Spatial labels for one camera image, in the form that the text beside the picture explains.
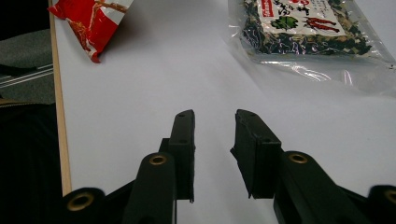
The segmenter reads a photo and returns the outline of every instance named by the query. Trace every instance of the dried seaweed package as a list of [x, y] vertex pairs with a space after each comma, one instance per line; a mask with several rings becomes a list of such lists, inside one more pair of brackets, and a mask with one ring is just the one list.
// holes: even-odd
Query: dried seaweed package
[[134, 0], [59, 0], [48, 10], [66, 20], [94, 63]]
[[395, 60], [355, 1], [229, 0], [229, 10], [231, 43], [254, 63], [396, 96]]

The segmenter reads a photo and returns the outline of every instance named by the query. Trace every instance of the clear plastic packaging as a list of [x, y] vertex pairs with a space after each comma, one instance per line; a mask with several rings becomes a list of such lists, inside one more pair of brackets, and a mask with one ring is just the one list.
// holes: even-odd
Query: clear plastic packaging
[[396, 96], [395, 60], [353, 0], [229, 0], [232, 46], [254, 63]]

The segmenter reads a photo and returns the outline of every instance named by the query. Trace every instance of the dark fabric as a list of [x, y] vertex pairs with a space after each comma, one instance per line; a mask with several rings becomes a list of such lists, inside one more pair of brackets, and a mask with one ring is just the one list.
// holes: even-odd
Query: dark fabric
[[0, 40], [50, 28], [48, 0], [2, 1]]
[[0, 107], [0, 118], [0, 223], [46, 223], [62, 199], [55, 105]]

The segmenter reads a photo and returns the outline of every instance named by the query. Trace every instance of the white table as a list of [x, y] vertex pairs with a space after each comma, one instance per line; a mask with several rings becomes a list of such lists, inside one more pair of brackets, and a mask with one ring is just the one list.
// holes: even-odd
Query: white table
[[[356, 2], [395, 57], [396, 2]], [[67, 22], [54, 20], [65, 192], [109, 193], [135, 179], [187, 109], [196, 116], [195, 203], [178, 202], [179, 223], [276, 223], [271, 200], [248, 199], [230, 153], [238, 108], [257, 113], [284, 150], [311, 155], [340, 186], [366, 196], [373, 185], [396, 185], [395, 99], [248, 63], [226, 42], [227, 6], [134, 0], [99, 64]]]

